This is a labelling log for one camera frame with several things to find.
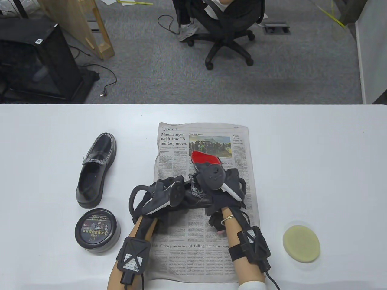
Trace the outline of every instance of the black box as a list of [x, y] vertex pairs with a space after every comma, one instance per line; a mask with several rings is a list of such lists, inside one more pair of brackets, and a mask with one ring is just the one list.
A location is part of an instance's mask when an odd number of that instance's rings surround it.
[[0, 20], [0, 75], [8, 89], [53, 102], [74, 102], [80, 91], [84, 100], [95, 80], [82, 88], [83, 74], [63, 33], [47, 18]]

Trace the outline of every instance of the office chair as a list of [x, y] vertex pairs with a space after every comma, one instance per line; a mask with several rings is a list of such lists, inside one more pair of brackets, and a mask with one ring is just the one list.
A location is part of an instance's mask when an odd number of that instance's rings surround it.
[[[204, 10], [206, 4], [213, 9], [218, 20], [207, 14]], [[262, 22], [265, 14], [265, 0], [235, 0], [224, 12], [211, 0], [189, 0], [186, 7], [190, 17], [198, 20], [209, 33], [194, 34], [183, 42], [186, 42], [188, 46], [193, 46], [195, 40], [215, 43], [205, 59], [205, 66], [208, 70], [214, 68], [211, 61], [222, 46], [227, 46], [243, 56], [249, 67], [254, 64], [251, 55], [234, 39], [247, 36], [250, 41], [254, 40], [255, 35], [248, 28], [254, 23]]]

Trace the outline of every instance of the black trousers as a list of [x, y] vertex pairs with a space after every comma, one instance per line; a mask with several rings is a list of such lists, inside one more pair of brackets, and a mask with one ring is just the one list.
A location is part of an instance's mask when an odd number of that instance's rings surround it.
[[185, 3], [187, 0], [172, 0], [173, 1], [173, 6], [175, 7], [176, 10], [176, 16], [177, 16], [177, 21], [179, 22], [180, 25], [187, 25], [191, 23], [190, 16], [188, 15], [188, 10], [185, 7]]
[[[188, 14], [188, 10], [185, 6], [185, 4], [189, 0], [172, 0], [172, 1], [173, 1], [173, 6], [175, 7], [175, 10], [176, 10], [177, 21], [178, 22], [180, 21], [179, 24], [180, 25], [190, 24], [191, 19]], [[204, 10], [207, 7], [207, 4], [205, 4], [201, 0], [192, 0], [191, 5], [195, 6], [195, 8], [198, 10]]]

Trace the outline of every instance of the wooden board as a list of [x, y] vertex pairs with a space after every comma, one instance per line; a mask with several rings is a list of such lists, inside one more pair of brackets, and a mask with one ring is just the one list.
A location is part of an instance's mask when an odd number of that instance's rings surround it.
[[[114, 55], [108, 33], [106, 32], [95, 0], [38, 0], [44, 13], [59, 23], [74, 38], [83, 43], [98, 57], [106, 60]], [[97, 43], [87, 22], [86, 14], [92, 12], [99, 26], [104, 42]]]

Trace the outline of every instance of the forearm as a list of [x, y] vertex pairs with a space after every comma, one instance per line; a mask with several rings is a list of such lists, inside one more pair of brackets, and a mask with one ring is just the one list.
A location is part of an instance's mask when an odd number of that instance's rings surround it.
[[[229, 208], [222, 208], [223, 218], [232, 215]], [[237, 233], [242, 230], [241, 226], [235, 218], [225, 220], [226, 233], [228, 238], [228, 244], [230, 247], [240, 244]], [[239, 285], [242, 285], [248, 281], [261, 281], [265, 282], [265, 276], [261, 273], [258, 266], [250, 264], [246, 257], [239, 258], [234, 261], [235, 271], [238, 276]]]
[[[139, 229], [140, 223], [141, 223], [142, 217], [138, 219], [136, 224], [134, 225], [133, 230], [130, 232], [129, 237], [134, 237]], [[145, 239], [147, 241], [151, 240], [154, 227], [156, 226], [157, 219], [155, 218], [152, 222], [151, 227], [147, 231], [145, 235]], [[118, 270], [117, 268], [117, 261], [113, 266], [113, 270], [110, 273], [109, 282], [108, 282], [108, 289], [107, 290], [125, 290], [124, 285], [120, 283], [122, 277], [122, 272]], [[135, 275], [133, 284], [131, 286], [127, 286], [127, 290], [134, 290], [137, 289], [138, 285], [141, 283], [141, 276]]]

